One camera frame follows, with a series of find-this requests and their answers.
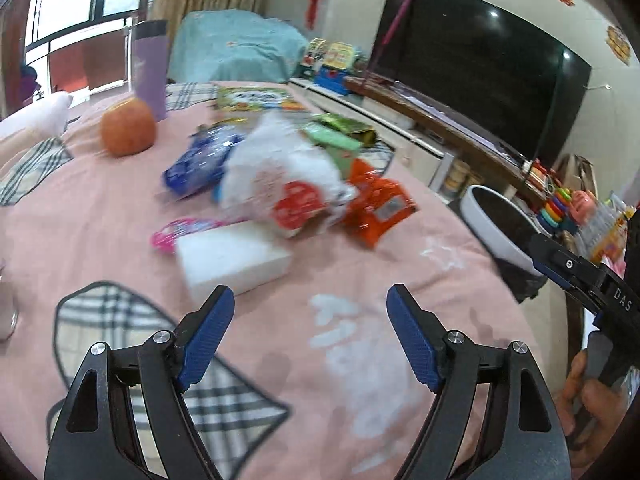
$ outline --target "teal cloth cover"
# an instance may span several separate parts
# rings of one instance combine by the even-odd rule
[[[189,13],[176,35],[168,76],[178,83],[287,82],[308,41],[275,18],[246,10]]]

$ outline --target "green package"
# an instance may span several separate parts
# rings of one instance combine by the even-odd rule
[[[323,114],[314,117],[314,122],[328,126],[341,132],[352,139],[359,140],[366,148],[373,146],[378,140],[378,135],[372,126],[366,123],[349,119],[338,114]]]
[[[334,160],[343,179],[351,176],[351,166],[362,147],[359,140],[351,139],[322,124],[309,123],[302,128],[305,135],[316,146],[321,146]]]

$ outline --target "purple tumbler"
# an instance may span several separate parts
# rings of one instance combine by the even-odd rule
[[[132,63],[136,97],[149,105],[156,122],[166,118],[166,71],[169,39],[166,20],[140,22],[133,27]]]

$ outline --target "black tv screen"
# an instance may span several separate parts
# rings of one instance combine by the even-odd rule
[[[386,0],[373,59],[402,1]],[[482,0],[414,0],[376,72],[451,108],[462,124],[527,159],[547,124],[538,158],[551,166],[575,122],[591,66],[540,28]]]

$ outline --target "human hand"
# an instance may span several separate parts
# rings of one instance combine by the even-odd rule
[[[571,466],[577,469],[588,468],[600,456],[626,413],[626,400],[622,394],[615,393],[597,380],[584,380],[586,367],[587,352],[583,350],[571,363],[564,388],[554,399],[565,435],[574,431],[573,405],[578,396],[596,420],[593,430],[586,431],[578,440],[584,445],[578,451],[569,452]]]

